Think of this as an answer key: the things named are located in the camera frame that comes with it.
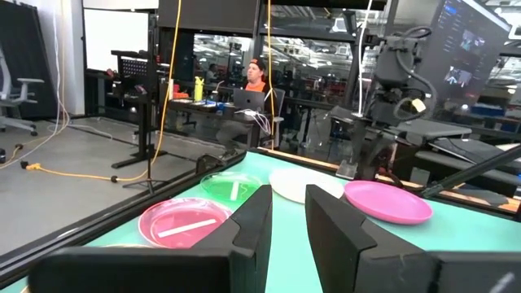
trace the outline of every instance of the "pink plate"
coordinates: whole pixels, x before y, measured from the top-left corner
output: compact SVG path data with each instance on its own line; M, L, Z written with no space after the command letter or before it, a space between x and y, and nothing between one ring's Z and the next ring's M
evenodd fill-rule
M139 233L156 247L190 248L231 214L211 200L170 199L151 206L139 217Z
M344 192L353 206L382 221L417 225L432 217L431 206L425 200L395 186L352 181Z

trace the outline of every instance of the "teal table surface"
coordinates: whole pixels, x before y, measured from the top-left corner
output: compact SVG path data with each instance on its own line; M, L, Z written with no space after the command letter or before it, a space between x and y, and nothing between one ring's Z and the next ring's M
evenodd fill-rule
M295 168L282 160L256 153L247 153L244 160L226 171L256 176L269 184L269 175L279 168ZM345 180L336 178L342 183ZM210 199L200 185L177 197ZM430 201L434 216L416 226L393 225L371 219L404 240L428 251L521 251L521 224L464 208ZM232 210L238 205L227 204ZM150 245L138 232L135 218L87 246L116 244ZM20 280L2 293L18 293L25 287ZM272 246L269 258L268 293L322 292L309 246L304 205L274 194Z

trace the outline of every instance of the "orange shirt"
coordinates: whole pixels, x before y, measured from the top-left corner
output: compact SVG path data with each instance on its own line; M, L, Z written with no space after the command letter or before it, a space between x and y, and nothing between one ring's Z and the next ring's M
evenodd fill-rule
M256 92L260 92L262 93L262 90L264 89L265 87L265 83L264 82L259 82L258 85L250 85L250 83L248 82L248 84L246 85L246 90L250 90L250 91L256 91Z

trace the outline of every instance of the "gray carpet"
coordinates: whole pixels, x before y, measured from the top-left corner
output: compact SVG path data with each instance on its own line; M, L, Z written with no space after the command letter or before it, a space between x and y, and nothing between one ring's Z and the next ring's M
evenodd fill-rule
M110 133L114 138L132 142L134 128L131 126L96 119L75 120L75 123L91 125ZM47 131L49 125L51 123L37 123L40 137L50 133ZM8 129L0 133L0 147L10 154L16 143L32 139L26 131ZM35 145L26 146L20 155ZM163 155L158 158L153 168L153 177L159 180L167 180L194 168L193 160L204 153L222 152L222 149L213 145L171 137L165 137L162 149L178 157ZM135 177L146 170L146 162L118 170L112 169L111 164L128 159L129 154L136 150L136 146L127 143L67 128L25 160L65 173ZM3 223L0 226L0 255L143 191L139 188L123 189L121 185L26 171L19 164L0 169L0 222Z

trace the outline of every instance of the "yellow bottle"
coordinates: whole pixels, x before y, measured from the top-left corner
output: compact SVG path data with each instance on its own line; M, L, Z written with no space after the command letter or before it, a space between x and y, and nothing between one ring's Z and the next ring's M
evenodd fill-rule
M195 77L194 100L196 102L203 99L203 87L204 79L200 77Z

